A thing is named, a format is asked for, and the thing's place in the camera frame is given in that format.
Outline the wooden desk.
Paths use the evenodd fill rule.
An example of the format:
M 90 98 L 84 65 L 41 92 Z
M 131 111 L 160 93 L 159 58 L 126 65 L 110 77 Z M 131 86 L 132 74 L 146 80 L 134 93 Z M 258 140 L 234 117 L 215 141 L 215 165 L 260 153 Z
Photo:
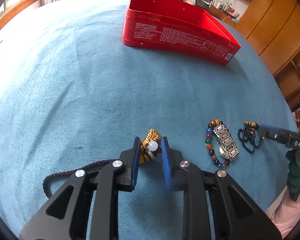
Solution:
M 239 13 L 236 11 L 233 14 L 231 14 L 228 11 L 217 9 L 215 6 L 211 5 L 209 13 L 215 18 L 221 20 L 222 22 L 228 24 L 233 28 L 235 28 L 235 26 L 237 25 L 237 18 L 239 17 Z

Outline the red tin box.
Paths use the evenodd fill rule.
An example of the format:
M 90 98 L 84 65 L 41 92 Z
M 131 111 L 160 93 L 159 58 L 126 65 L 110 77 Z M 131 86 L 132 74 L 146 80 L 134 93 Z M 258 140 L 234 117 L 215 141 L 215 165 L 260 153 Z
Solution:
M 206 10 L 180 0 L 130 0 L 122 41 L 129 47 L 184 54 L 221 66 L 241 48 Z

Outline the wooden wardrobe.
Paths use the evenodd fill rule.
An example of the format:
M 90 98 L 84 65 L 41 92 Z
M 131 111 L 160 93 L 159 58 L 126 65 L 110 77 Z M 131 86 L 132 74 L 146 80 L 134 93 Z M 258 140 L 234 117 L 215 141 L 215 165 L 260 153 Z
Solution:
M 289 107 L 300 97 L 300 5 L 296 0 L 252 0 L 236 25 L 268 67 Z

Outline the black braided cord charm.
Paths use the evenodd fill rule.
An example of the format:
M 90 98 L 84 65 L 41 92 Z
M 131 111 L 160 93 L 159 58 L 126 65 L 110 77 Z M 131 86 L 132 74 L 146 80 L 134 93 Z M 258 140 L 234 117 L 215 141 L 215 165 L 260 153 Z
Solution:
M 145 138 L 141 140 L 141 154 L 139 157 L 139 164 L 144 164 L 149 161 L 153 161 L 157 154 L 161 152 L 161 147 L 159 146 L 159 143 L 161 142 L 161 135 L 153 128 L 151 128 Z M 107 160 L 101 160 L 96 161 L 94 163 L 90 163 L 88 165 L 85 165 L 80 170 L 83 170 L 85 172 L 97 172 L 101 170 L 106 164 L 109 164 L 111 161 L 114 161 L 113 159 L 107 159 Z M 70 170 L 70 171 L 63 171 L 63 172 L 57 172 L 48 175 L 43 180 L 43 191 L 47 198 L 50 198 L 52 196 L 51 193 L 51 183 L 57 179 L 60 179 L 62 177 L 68 178 L 72 174 L 74 174 L 77 170 Z

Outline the blue bed blanket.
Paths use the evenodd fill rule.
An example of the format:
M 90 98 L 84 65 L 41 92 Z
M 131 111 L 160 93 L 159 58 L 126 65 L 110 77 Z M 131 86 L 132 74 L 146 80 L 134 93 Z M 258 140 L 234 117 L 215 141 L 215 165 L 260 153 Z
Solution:
M 212 119 L 296 130 L 273 76 L 245 38 L 226 66 L 122 43 L 129 0 L 61 0 L 0 33 L 0 215 L 18 235 L 46 202 L 49 174 L 115 159 L 150 128 L 202 170 Z

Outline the silver metal watch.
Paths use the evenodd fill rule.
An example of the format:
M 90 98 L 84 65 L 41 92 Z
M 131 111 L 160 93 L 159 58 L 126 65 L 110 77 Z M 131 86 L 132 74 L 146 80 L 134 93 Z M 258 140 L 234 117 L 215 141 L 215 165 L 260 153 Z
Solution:
M 219 123 L 213 128 L 213 132 L 218 140 L 220 155 L 229 161 L 235 160 L 239 155 L 239 150 L 227 127 Z

